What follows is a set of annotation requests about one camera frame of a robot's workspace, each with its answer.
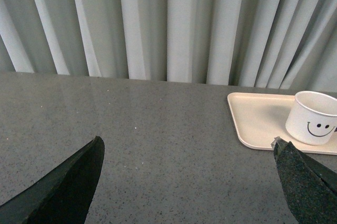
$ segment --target curtain fold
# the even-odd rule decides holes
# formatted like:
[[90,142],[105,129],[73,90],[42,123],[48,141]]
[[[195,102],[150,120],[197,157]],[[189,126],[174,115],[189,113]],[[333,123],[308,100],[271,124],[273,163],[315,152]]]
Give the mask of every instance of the curtain fold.
[[0,0],[0,19],[0,71],[337,92],[337,0]]

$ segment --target cup rim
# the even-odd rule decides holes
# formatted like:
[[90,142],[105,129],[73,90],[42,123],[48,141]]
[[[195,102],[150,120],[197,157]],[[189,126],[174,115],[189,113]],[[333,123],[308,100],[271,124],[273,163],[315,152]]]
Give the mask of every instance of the cup rim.
[[316,110],[314,110],[314,109],[312,109],[312,108],[310,108],[310,107],[304,105],[304,104],[299,100],[299,95],[301,95],[301,94],[303,94],[303,93],[314,93],[314,94],[318,94],[318,95],[321,95],[321,96],[325,96],[325,97],[327,97],[327,98],[329,98],[329,99],[332,99],[334,102],[336,102],[336,105],[337,105],[337,99],[336,99],[336,98],[334,98],[334,97],[332,97],[332,96],[330,96],[330,95],[327,95],[327,94],[325,94],[325,93],[317,92],[317,91],[300,91],[300,92],[298,92],[298,93],[295,94],[295,100],[297,101],[297,103],[298,103],[300,106],[302,106],[302,107],[308,109],[309,111],[312,111],[312,112],[314,112],[314,113],[316,113],[316,114],[323,115],[323,116],[327,116],[327,117],[337,117],[337,114],[331,114],[331,113],[319,112],[319,111],[316,111]]

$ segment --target white paper cup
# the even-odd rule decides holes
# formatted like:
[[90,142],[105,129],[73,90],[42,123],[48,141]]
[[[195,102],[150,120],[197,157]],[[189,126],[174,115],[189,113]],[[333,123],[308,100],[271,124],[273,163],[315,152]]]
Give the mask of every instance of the white paper cup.
[[301,91],[285,123],[288,133],[310,145],[326,144],[337,127],[337,99],[319,92]]

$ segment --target smiley face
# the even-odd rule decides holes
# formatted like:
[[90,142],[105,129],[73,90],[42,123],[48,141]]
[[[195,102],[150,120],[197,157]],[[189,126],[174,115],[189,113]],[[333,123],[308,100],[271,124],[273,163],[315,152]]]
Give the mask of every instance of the smiley face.
[[335,129],[335,126],[331,127],[330,125],[322,125],[322,124],[317,124],[316,126],[311,125],[311,130],[309,129],[309,124],[310,122],[308,122],[308,132],[316,137],[324,137],[327,136],[329,133],[332,132],[332,130]]

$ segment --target plastic tray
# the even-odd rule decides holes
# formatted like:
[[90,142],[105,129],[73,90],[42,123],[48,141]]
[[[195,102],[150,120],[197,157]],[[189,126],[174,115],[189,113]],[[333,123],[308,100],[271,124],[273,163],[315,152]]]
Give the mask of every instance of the plastic tray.
[[285,129],[295,96],[234,92],[227,97],[239,140],[248,148],[272,150],[280,136],[306,153],[337,155],[337,132],[324,145],[313,146],[297,141]]

